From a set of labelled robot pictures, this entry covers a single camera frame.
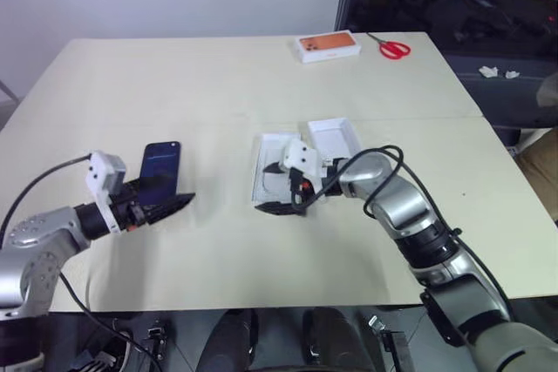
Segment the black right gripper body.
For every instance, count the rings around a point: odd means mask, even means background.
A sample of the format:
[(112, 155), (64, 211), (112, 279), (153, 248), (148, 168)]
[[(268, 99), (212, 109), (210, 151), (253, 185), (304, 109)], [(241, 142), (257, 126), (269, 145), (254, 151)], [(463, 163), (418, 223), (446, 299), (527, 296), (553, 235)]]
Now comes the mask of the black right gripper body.
[(314, 187), (303, 173), (295, 168), (289, 170), (289, 181), (293, 212), (295, 215), (305, 216), (306, 204), (315, 195)]

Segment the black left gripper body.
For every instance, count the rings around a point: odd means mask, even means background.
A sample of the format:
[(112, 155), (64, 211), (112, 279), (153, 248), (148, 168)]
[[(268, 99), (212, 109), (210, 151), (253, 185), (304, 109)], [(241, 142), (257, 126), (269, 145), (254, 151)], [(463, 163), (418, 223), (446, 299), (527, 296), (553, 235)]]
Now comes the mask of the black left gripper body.
[(120, 191), (110, 194), (110, 209), (117, 221), (120, 232), (131, 231), (146, 224), (138, 194), (124, 194), (124, 185)]

